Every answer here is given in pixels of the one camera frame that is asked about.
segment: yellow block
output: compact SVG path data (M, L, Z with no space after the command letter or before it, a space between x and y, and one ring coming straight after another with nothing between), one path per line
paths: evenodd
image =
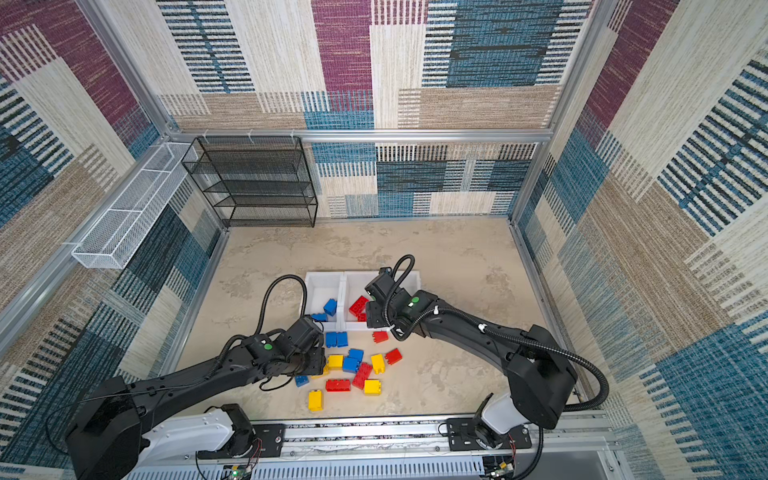
M366 380L363 392L366 395L381 395L382 383L379 380Z
M318 379L318 378L320 378L321 376L326 376L326 375L328 375L329 373L331 373L331 368L330 368L330 367L328 367L328 364L326 363L326 365L323 367L323 373L320 373L319 375L312 375L312 378L314 378L314 379Z
M320 412L323 410L323 391L313 390L310 392L310 412Z
M344 355L328 355L328 368L331 370L341 370L344 364Z
M379 355L371 356L371 363L373 364L374 373L384 373L386 369L384 366L384 355L380 353Z

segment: toy block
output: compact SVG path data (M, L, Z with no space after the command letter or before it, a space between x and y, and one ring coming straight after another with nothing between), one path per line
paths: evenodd
M376 375L380 373L384 373L384 370L386 370L386 367L384 365L384 355L382 355L381 353L379 355L372 356L371 363L373 364L373 372Z
M357 373L358 368L360 368L360 361L356 358L348 356L344 359L341 370L347 373Z
M336 315L336 300L333 299L333 298L331 300L328 300L326 305L323 307L323 311L326 314L331 315L331 316Z
M322 412L323 410L323 391L313 390L310 392L310 412Z
M372 371L373 367L371 365L368 365L365 362L361 363L360 368L357 369L357 375L355 375L355 379L352 381L352 384L362 390L365 388L366 380L371 376Z
M349 346L349 340L347 339L346 332L336 333L336 346Z
M389 334L387 332L374 332L373 341L376 343L386 342L389 340Z
M326 365L323 367L323 373L320 373L319 375L312 375L312 378L318 379L320 377L324 377L328 375L329 373L331 373L331 368L328 367L328 364L326 363Z
M386 362L389 365L395 365L397 362L402 360L402 355L400 354L400 350L394 349L392 352L387 353L384 355L386 357Z
M382 383L379 380L366 380L362 390L366 395L381 395Z
M356 359L358 362L362 362L362 350L349 349L348 355L350 358Z
M328 368L341 370L344 366L344 355L328 355Z
M349 308L349 312L360 320L360 313L366 312L366 303L368 303L368 299L364 296L360 296L360 298L355 300L355 303Z
M328 380L326 381L327 392L348 392L352 387L349 386L349 380Z

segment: white wire basket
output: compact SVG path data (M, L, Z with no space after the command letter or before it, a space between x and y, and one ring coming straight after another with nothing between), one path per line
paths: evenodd
M189 144L169 142L158 148L72 256L86 268L124 269L184 180L185 154L197 156Z

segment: blue block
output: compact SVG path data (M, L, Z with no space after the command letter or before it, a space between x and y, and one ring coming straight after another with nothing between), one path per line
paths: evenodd
M349 357L350 359L355 359L358 362L362 362L362 350L349 349Z
M338 332L336 334L336 346L349 346L349 340L346 338L346 332Z
M341 370L347 373L357 373L357 369L360 368L360 360L351 356L344 357L344 362L341 365Z
M336 315L336 301L334 299L328 300L328 303L323 307L323 310L325 310L328 315Z

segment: black mesh shelf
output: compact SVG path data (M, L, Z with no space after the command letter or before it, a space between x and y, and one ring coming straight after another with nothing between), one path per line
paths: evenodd
M314 227L317 196L301 140L198 137L184 168L227 227Z

